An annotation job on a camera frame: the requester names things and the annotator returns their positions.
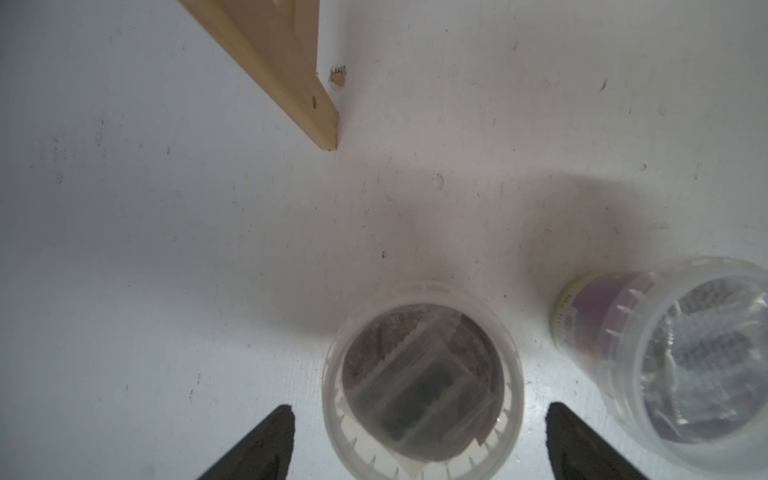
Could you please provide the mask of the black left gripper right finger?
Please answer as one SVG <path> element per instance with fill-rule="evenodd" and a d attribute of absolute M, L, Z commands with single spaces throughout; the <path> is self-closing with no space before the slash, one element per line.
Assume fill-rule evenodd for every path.
<path fill-rule="evenodd" d="M 568 406 L 550 404 L 546 446 L 557 480 L 647 480 Z"/>

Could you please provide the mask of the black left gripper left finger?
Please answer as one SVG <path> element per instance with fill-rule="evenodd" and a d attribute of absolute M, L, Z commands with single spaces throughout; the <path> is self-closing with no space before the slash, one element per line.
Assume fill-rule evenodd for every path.
<path fill-rule="evenodd" d="M 199 480 L 285 480 L 292 457 L 295 415 L 280 405 L 206 470 Z"/>

